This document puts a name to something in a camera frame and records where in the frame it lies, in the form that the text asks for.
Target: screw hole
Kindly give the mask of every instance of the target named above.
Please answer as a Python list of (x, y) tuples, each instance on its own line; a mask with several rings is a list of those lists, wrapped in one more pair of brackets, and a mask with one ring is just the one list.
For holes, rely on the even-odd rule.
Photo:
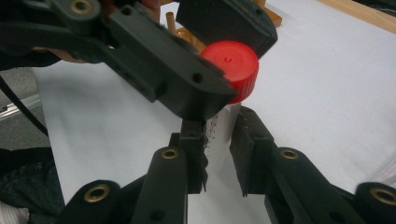
[(129, 16), (129, 15), (132, 14), (132, 10), (131, 10), (130, 8), (128, 8), (128, 7), (124, 7), (124, 8), (121, 10), (121, 13), (122, 13), (123, 15), (125, 15), (125, 16)]
[(194, 75), (192, 75), (192, 80), (195, 83), (202, 83), (204, 81), (204, 77), (199, 73), (195, 73)]
[(286, 159), (291, 159), (291, 160), (295, 160), (299, 157), (297, 153), (287, 149), (280, 151), (280, 155), (282, 155)]
[(178, 152), (175, 149), (168, 149), (163, 151), (162, 156), (164, 159), (170, 160), (176, 158), (178, 156)]
[(84, 195), (84, 200), (87, 203), (97, 203), (107, 197), (110, 192), (110, 187), (106, 184), (96, 185), (90, 188)]
[(165, 212), (162, 210), (154, 210), (150, 213), (149, 218), (153, 221), (161, 221), (165, 218)]
[(370, 193), (381, 203), (396, 205), (396, 195), (386, 189), (371, 189)]
[(346, 223), (346, 218), (339, 212), (330, 212), (329, 217), (336, 223)]
[(92, 11), (92, 4), (88, 0), (75, 0), (71, 9), (77, 14), (88, 14)]

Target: white table surface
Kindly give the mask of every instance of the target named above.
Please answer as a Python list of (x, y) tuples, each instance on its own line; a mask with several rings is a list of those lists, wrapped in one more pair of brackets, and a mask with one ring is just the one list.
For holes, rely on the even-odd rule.
[[(314, 0), (267, 6), (283, 21), (243, 104), (279, 146), (301, 150), (353, 192), (396, 155), (396, 35)], [(163, 7), (162, 22), (176, 7)], [(104, 64), (62, 62), (35, 74), (66, 202), (96, 179), (137, 179), (179, 132), (181, 119)], [(229, 154), (208, 192), (189, 196), (189, 223), (263, 223), (263, 211), (263, 196), (241, 197)]]

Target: red bottle cap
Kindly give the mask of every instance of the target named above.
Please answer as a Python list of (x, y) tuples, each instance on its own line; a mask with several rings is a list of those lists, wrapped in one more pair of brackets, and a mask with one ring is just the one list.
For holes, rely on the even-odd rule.
[(221, 68), (229, 85), (238, 91), (229, 104), (248, 98), (259, 71), (259, 59), (250, 47), (236, 41), (220, 41), (206, 47), (201, 56)]

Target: jeans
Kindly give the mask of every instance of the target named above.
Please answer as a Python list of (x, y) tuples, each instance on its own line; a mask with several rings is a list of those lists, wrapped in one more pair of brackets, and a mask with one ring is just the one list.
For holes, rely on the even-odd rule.
[(0, 149), (0, 176), (0, 201), (28, 208), (28, 223), (56, 222), (64, 198), (50, 148)]

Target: black plastic part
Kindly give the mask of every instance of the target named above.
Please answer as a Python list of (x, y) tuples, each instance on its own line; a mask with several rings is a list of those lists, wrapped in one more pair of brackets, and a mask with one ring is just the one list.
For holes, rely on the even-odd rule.
[(269, 133), (256, 112), (242, 106), (236, 120), (230, 145), (242, 194), (264, 194), (269, 169), (265, 154), (275, 148)]
[[(166, 159), (175, 150), (173, 159)], [(165, 147), (154, 153), (137, 201), (131, 224), (187, 223), (187, 159), (177, 147)]]
[[(25, 10), (15, 7), (17, 12)], [(86, 62), (105, 62), (151, 102), (161, 101), (183, 119), (210, 119), (236, 94), (221, 70), (191, 52), (187, 43), (154, 22), (138, 3), (100, 20), (101, 29), (89, 36), (57, 21), (44, 22), (47, 8), (31, 10), (41, 16), (9, 16), (0, 21), (0, 42), (64, 49)], [(67, 17), (63, 11), (57, 16)]]
[(347, 203), (349, 203), (349, 205), (354, 206), (354, 197), (355, 195), (349, 193), (348, 191), (344, 190), (344, 189), (340, 189), (337, 186), (333, 185), (333, 187), (335, 187), (338, 191), (338, 193), (346, 200)]
[(277, 148), (268, 161), (294, 223), (365, 223), (302, 152)]
[(78, 35), (90, 35), (100, 24), (101, 6), (95, 0), (51, 0), (51, 7), (60, 19)]
[(172, 133), (169, 147), (181, 147), (187, 156), (189, 194), (199, 194), (207, 181), (205, 122), (183, 120), (180, 133)]
[(266, 195), (264, 204), (272, 224), (293, 223), (293, 214), (286, 203), (280, 202), (276, 198)]
[[(88, 203), (84, 200), (85, 194), (99, 185), (105, 185), (109, 188), (108, 195), (99, 202)], [(117, 201), (119, 198), (120, 186), (112, 181), (97, 180), (82, 187), (73, 196), (66, 208), (58, 217), (57, 224), (107, 224), (119, 223), (113, 220), (114, 211), (118, 211)]]
[(206, 45), (234, 40), (251, 47), (259, 58), (277, 41), (271, 19), (251, 0), (184, 0), (177, 21)]
[(358, 185), (355, 208), (368, 223), (396, 222), (396, 189), (380, 183)]
[(124, 7), (126, 5), (133, 6), (136, 2), (142, 2), (141, 0), (113, 0), (113, 4), (116, 7)]
[(124, 224), (131, 221), (145, 178), (146, 176), (143, 175), (120, 190), (120, 197), (117, 202), (118, 209), (113, 213), (114, 217), (111, 224)]

